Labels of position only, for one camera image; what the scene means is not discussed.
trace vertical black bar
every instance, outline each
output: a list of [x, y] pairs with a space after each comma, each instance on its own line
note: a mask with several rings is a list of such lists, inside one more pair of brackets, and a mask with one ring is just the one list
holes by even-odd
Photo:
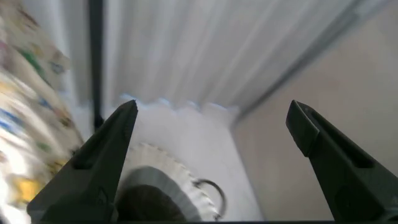
[[104, 123], [101, 116], [103, 0], [88, 0], [90, 17], [91, 90], [94, 103], [95, 131]]

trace laundry basket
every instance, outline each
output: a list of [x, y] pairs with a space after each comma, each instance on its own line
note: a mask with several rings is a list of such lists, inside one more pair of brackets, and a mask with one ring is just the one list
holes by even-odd
[[[203, 184], [213, 186], [221, 196], [221, 207], [216, 209], [209, 196], [201, 189]], [[126, 194], [130, 190], [130, 199]], [[138, 220], [160, 221], [148, 217], [145, 206], [154, 213], [157, 207], [172, 213], [174, 220], [188, 222], [209, 222], [219, 220], [226, 210], [224, 192], [214, 182], [197, 179], [181, 163], [169, 156], [164, 150], [149, 144], [141, 143], [130, 147], [126, 154], [123, 171], [119, 181], [116, 203], [126, 203], [141, 200], [132, 212]]]

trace white curtain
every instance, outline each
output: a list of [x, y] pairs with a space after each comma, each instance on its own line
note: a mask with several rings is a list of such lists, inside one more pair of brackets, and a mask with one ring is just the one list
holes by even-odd
[[[242, 110], [353, 0], [105, 0], [103, 104], [121, 95]], [[23, 0], [72, 60], [65, 94], [90, 102], [87, 1]]]

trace colorful patterned cloth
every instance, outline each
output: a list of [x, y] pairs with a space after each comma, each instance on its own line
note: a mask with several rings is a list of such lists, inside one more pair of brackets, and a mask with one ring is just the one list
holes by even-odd
[[83, 141], [57, 96], [68, 59], [17, 0], [0, 0], [0, 213], [30, 223], [26, 205]]

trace wall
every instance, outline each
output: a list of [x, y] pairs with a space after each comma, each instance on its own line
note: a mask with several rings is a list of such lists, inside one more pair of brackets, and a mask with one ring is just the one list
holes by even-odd
[[293, 77], [241, 120], [234, 137], [266, 220], [333, 219], [285, 119], [291, 100], [310, 105], [398, 174], [398, 1]]

